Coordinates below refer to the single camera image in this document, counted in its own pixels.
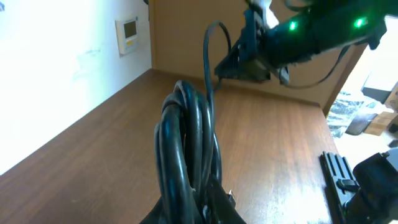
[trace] plastic bag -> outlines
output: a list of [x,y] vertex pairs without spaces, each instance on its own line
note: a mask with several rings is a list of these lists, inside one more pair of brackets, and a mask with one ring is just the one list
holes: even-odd
[[340,138],[364,105],[365,97],[361,92],[352,94],[341,91],[330,108],[327,123],[334,138]]

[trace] coiled cable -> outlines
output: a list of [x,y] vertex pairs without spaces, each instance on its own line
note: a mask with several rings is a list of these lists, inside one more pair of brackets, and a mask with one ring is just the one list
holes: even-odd
[[161,197],[141,223],[244,223],[221,187],[221,154],[215,134],[214,89],[208,59],[209,36],[205,33],[203,63],[206,97],[189,82],[179,80],[166,97],[162,120],[155,127],[155,160]]

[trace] display screen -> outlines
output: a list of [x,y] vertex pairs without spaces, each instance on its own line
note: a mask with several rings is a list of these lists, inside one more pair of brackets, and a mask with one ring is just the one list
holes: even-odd
[[132,21],[124,24],[124,35],[126,38],[132,37],[137,34],[136,22]]

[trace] wooden desk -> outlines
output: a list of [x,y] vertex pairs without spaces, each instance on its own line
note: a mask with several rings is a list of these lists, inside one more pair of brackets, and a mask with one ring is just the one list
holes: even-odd
[[[1,176],[0,223],[138,223],[160,195],[153,132],[178,78],[148,71]],[[331,222],[318,157],[336,148],[319,107],[227,88],[216,122],[247,223]]]

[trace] green led light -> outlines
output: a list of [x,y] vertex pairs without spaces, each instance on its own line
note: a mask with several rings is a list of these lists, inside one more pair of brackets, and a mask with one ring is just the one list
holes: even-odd
[[361,28],[362,26],[365,26],[368,23],[368,19],[366,17],[364,18],[359,18],[355,20],[354,26],[355,28]]
[[290,26],[289,26],[289,29],[290,30],[295,30],[296,28],[297,28],[297,23],[296,22],[291,22]]

